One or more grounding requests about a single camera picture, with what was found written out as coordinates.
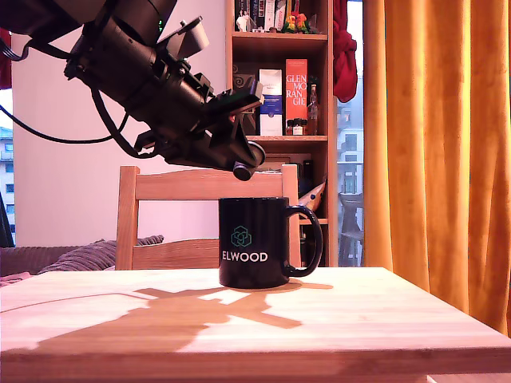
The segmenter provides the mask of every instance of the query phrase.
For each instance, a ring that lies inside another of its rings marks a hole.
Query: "wooden table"
[[[257,291],[220,286],[218,270],[54,272],[0,295],[2,383],[511,372],[511,339],[383,269]]]

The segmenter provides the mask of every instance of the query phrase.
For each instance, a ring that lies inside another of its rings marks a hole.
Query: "sofa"
[[[138,239],[138,245],[162,243],[163,235]],[[113,270],[116,241],[84,246],[0,248],[0,286],[49,271]]]

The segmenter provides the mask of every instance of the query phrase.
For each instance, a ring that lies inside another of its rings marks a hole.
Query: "black mug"
[[[307,268],[289,264],[289,222],[303,213],[315,233],[315,254]],[[288,198],[225,198],[219,201],[220,283],[237,289],[266,289],[305,277],[323,253],[323,233],[314,212],[289,206]]]

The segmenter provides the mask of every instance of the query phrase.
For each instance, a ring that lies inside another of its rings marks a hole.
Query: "wooden shelf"
[[[313,57],[326,46],[326,34],[232,33],[232,54],[241,61],[250,57],[257,57],[259,62]]]
[[[225,50],[227,87],[234,86],[234,72],[257,75],[260,69],[280,69],[285,89],[286,59],[307,59],[308,75],[317,78],[321,120],[318,131],[322,136],[248,136],[261,145],[268,156],[293,157],[301,162],[313,160],[314,181],[327,175],[327,186],[317,215],[321,217],[325,241],[323,264],[338,266],[338,196],[337,196],[337,104],[334,98],[334,0],[302,0],[300,12],[308,17],[317,16],[322,34],[273,34],[236,32],[235,1],[226,0]]]
[[[247,136],[267,153],[315,152],[328,142],[328,136]]]
[[[328,224],[328,219],[327,218],[318,218],[318,221],[319,221],[319,224],[320,225],[327,225]],[[301,219],[300,220],[300,226],[306,226],[306,225],[312,225],[311,221],[309,221],[308,219]]]

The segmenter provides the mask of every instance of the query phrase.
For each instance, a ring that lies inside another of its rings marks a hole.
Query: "mug handle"
[[[323,255],[323,232],[321,231],[321,225],[319,224],[318,217],[316,217],[316,214],[314,214],[314,212],[311,209],[301,205],[286,207],[286,211],[284,214],[286,218],[289,218],[292,215],[298,213],[306,215],[307,218],[312,223],[312,227],[314,228],[314,237],[316,241],[315,253],[311,264],[304,269],[298,269],[287,264],[284,267],[284,275],[287,277],[308,276],[312,271],[316,270],[316,267],[318,267],[319,261],[321,260],[321,256]]]

